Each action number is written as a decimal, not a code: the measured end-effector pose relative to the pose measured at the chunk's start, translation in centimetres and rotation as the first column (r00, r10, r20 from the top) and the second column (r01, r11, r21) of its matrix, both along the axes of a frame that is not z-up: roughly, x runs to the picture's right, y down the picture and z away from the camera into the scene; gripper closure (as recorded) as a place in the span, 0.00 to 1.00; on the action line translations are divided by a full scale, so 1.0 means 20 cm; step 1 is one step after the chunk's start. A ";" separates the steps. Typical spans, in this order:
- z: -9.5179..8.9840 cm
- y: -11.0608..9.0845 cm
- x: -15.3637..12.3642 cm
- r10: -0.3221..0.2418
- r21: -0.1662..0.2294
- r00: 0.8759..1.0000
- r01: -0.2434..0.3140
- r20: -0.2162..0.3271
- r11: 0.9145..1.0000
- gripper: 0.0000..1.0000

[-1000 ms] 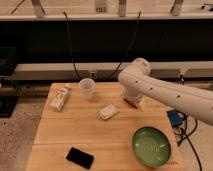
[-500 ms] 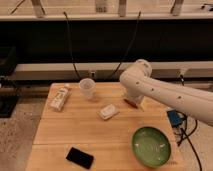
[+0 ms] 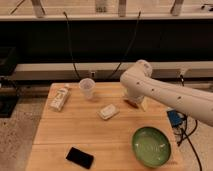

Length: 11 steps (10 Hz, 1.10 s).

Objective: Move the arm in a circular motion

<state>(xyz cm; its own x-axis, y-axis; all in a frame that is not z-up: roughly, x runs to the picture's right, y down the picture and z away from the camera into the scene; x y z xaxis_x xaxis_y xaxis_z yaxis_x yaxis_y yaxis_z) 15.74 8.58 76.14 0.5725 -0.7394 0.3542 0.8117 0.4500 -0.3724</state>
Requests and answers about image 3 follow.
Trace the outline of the yellow tool on arm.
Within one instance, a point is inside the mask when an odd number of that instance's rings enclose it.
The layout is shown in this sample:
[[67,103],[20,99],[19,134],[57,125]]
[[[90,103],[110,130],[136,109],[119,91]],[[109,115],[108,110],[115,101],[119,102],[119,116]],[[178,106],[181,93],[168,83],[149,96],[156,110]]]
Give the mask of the yellow tool on arm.
[[141,109],[146,112],[148,109],[148,102],[147,102],[147,98],[144,97],[142,102],[141,102]]

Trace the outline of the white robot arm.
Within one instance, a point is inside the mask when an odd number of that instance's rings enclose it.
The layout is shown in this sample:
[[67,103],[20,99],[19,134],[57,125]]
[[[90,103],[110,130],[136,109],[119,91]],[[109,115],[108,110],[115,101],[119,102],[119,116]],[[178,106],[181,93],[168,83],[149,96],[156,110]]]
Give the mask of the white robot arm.
[[213,93],[158,81],[151,74],[150,63],[138,60],[120,76],[127,101],[140,106],[150,97],[213,127]]

